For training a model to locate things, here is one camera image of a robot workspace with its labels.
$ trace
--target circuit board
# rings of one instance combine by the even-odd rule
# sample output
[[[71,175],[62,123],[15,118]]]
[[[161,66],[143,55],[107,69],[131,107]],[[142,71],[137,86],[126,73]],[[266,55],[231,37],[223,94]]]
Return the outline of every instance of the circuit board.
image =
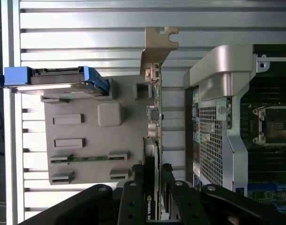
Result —
[[[94,162],[94,161],[108,161],[108,160],[124,160],[124,157],[96,156],[96,157],[73,157],[67,159],[51,160],[51,163],[76,163],[76,162]]]
[[[286,72],[278,68],[286,71],[285,64],[271,64],[241,99],[241,138],[248,150],[248,197],[286,214]]]

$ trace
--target rectangular cutout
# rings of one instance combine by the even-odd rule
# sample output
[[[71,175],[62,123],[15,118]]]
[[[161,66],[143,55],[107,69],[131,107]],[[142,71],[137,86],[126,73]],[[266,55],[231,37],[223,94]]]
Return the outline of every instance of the rectangular cutout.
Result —
[[[110,180],[126,180],[125,176],[111,177]]]
[[[62,149],[80,149],[84,146],[85,139],[58,139],[54,140],[54,149],[62,150]]]
[[[135,100],[149,99],[154,96],[154,91],[151,85],[145,83],[136,83],[134,86]]]
[[[55,173],[53,176],[51,176],[51,183],[52,184],[69,184],[74,179],[74,173],[73,172],[60,172]]]
[[[83,123],[82,114],[55,115],[53,118],[54,125],[79,124],[79,123]]]
[[[106,101],[115,99],[115,83],[112,78],[104,77],[104,79],[109,83],[109,92],[103,96],[95,96],[94,99],[97,101]]]
[[[129,170],[114,169],[110,172],[110,180],[127,180]]]
[[[128,160],[128,151],[111,151],[108,155],[109,160]]]
[[[54,155],[50,157],[50,162],[55,163],[58,161],[68,161],[72,157],[72,154],[66,154],[66,155]]]
[[[69,102],[69,99],[62,99],[62,98],[47,98],[44,96],[41,96],[41,102],[43,103],[50,103],[50,104],[67,104]]]

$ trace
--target perforated metal panel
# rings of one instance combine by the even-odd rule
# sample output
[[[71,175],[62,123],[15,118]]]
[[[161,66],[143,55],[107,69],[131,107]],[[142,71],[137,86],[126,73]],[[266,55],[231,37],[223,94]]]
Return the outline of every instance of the perforated metal panel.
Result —
[[[215,106],[200,108],[199,116],[201,174],[222,185],[222,121],[216,120]]]

